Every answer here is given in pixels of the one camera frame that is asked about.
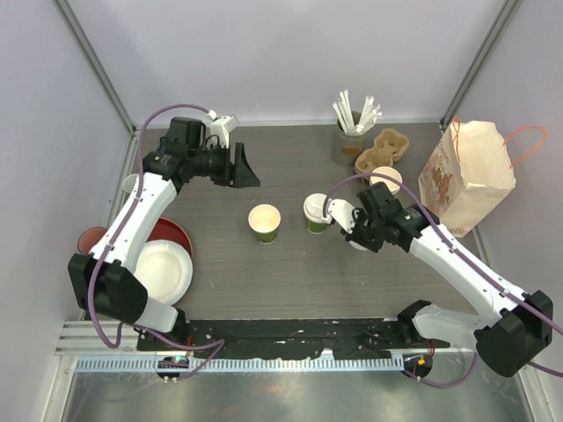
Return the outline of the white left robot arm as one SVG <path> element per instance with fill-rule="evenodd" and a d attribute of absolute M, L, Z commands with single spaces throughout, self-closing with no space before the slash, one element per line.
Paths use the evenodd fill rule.
<path fill-rule="evenodd" d="M 170 351 L 186 343 L 178 310 L 151 298 L 134 272 L 157 220 L 192 178 L 232 188 L 260 186 L 243 143 L 230 143 L 237 124 L 233 116 L 209 125 L 190 118 L 171 120 L 159 148 L 142 158 L 133 191 L 106 234 L 87 254 L 69 261 L 80 308 L 155 330 L 157 341 Z"/>

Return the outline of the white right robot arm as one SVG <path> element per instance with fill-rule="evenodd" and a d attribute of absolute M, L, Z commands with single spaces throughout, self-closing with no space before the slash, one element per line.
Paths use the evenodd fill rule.
<path fill-rule="evenodd" d="M 362 203 L 332 200 L 329 215 L 348 242 L 377 252 L 397 245 L 449 282 L 474 308 L 464 314 L 417 301 L 404 309 L 398 339 L 409 347 L 427 338 L 475 351 L 496 374 L 511 377 L 552 342 L 552 300 L 529 294 L 468 252 L 419 202 L 402 207 L 384 183 L 358 193 Z"/>

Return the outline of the white plastic cup lid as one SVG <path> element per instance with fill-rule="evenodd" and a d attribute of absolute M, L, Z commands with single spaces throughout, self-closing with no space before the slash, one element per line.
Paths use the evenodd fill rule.
<path fill-rule="evenodd" d="M 324 223 L 323 206 L 326 195 L 323 193 L 310 194 L 303 202 L 303 212 L 308 221 Z"/>

